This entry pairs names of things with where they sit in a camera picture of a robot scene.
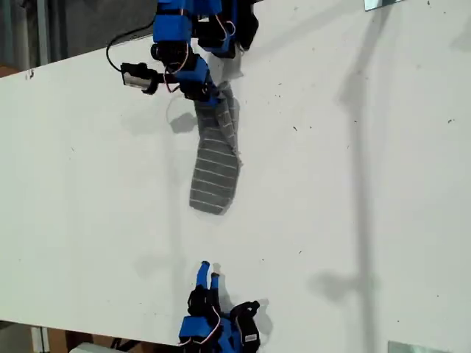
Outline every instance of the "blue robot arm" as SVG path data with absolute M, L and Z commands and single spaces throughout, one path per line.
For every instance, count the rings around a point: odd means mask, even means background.
M 157 0 L 151 54 L 162 62 L 165 72 L 159 74 L 143 63 L 125 63 L 121 66 L 123 83 L 147 94 L 154 94 L 159 83 L 166 83 L 167 88 L 177 83 L 187 99 L 216 106 L 219 92 L 208 64 L 193 52 L 191 39 L 198 38 L 198 44 L 217 57 L 234 58 L 236 46 L 248 50 L 258 28 L 253 14 L 255 2 Z
M 246 302 L 223 313 L 219 306 L 219 275 L 211 274 L 203 261 L 196 276 L 196 287 L 188 299 L 188 313 L 180 329 L 180 345 L 186 352 L 255 353 L 260 337 L 253 317 L 258 302 Z

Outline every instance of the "white tabletop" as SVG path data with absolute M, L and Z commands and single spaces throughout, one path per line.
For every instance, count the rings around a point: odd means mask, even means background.
M 262 352 L 469 352 L 471 2 L 256 12 L 223 216 L 188 206 L 180 94 L 124 87 L 103 50 L 0 80 L 0 319 L 176 343 L 209 260 L 223 307 L 262 299 Z M 111 54 L 157 66 L 150 43 Z

